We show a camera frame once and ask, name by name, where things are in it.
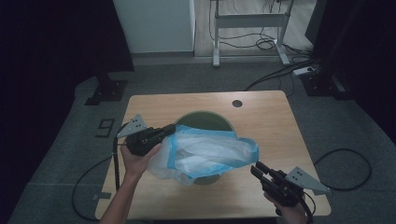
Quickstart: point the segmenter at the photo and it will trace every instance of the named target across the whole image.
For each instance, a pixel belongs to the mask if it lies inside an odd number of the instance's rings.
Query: black stand base
[[[128,81],[111,81],[109,87],[104,88],[100,84],[85,105],[99,105],[101,102],[119,102],[124,94]]]
[[[308,96],[332,96],[336,100],[353,99],[347,91],[340,91],[331,79],[319,75],[302,75],[300,79]]]
[[[302,75],[300,78],[308,96],[334,96],[336,92],[332,81],[323,81],[318,75]]]

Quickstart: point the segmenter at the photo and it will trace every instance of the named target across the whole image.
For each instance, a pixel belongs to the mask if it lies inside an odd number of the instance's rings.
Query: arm
[[[299,203],[295,207],[284,207],[267,193],[264,193],[264,197],[282,212],[282,217],[287,224],[306,224],[305,210]]]
[[[160,150],[161,144],[155,146],[146,156],[132,155],[127,146],[121,147],[125,164],[125,176],[119,190],[102,216],[100,223],[125,223],[134,191],[142,174],[149,166],[149,159]]]

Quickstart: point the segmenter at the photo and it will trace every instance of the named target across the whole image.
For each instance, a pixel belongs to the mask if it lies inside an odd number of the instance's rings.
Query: blue plastic bag
[[[159,178],[191,185],[198,177],[222,175],[259,160],[259,147],[235,132],[209,131],[179,125],[163,140],[148,170]]]

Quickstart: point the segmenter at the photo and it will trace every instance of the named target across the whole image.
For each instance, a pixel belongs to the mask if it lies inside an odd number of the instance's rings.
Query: gray carpet
[[[72,209],[71,193],[79,177],[111,155],[111,138],[121,126],[133,95],[182,92],[242,91],[252,81],[282,68],[280,63],[210,63],[138,65],[134,73],[114,73],[128,80],[120,102],[84,105],[97,85],[95,78],[76,88],[76,100],[47,156],[26,186],[10,223],[90,223]],[[329,197],[332,213],[316,223],[396,223],[396,146],[354,102],[308,97],[297,77],[272,79],[252,91],[278,90],[287,95],[313,161],[337,148],[363,154],[373,166],[371,179],[359,189]],[[102,119],[114,119],[109,138],[98,138]],[[92,170],[76,191],[78,211],[93,217],[109,161]],[[358,184],[367,165],[350,152],[333,154],[317,165],[321,180],[340,188]]]

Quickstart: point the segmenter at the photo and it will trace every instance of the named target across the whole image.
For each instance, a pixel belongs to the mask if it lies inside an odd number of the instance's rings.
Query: dark circle
[[[233,106],[235,106],[235,107],[241,107],[241,106],[242,106],[242,102],[239,101],[239,100],[234,100],[234,101],[233,101]]]
[[[210,175],[199,177],[194,181],[196,185],[211,185],[220,179],[220,175]]]

